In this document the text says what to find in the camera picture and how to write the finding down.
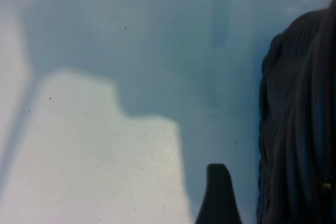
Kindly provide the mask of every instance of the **blue-gray surface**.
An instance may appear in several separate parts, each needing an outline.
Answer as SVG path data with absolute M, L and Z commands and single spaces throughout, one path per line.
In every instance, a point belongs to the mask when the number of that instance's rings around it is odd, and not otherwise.
M 112 80 L 129 116 L 161 115 L 179 124 L 193 215 L 206 165 L 221 162 L 250 223 L 257 201 L 261 61 L 273 36 L 328 2 L 26 0 L 20 16 L 34 75 L 26 103 L 60 68 Z M 20 141 L 24 116 L 17 118 L 0 163 L 0 190 Z

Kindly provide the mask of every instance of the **light gray surface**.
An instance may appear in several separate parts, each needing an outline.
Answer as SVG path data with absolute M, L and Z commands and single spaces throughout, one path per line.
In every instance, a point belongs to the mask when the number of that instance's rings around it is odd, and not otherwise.
M 209 163 L 255 222 L 262 58 L 329 0 L 0 2 L 1 223 L 194 221 Z

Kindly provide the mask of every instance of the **black object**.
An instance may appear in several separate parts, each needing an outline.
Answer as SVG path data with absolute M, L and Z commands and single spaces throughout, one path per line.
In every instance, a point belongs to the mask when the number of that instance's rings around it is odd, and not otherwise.
M 241 224 L 230 173 L 225 165 L 208 165 L 206 193 L 196 224 Z
M 257 223 L 336 223 L 336 0 L 273 39 L 262 75 Z M 241 223 L 228 170 L 207 171 L 196 224 Z

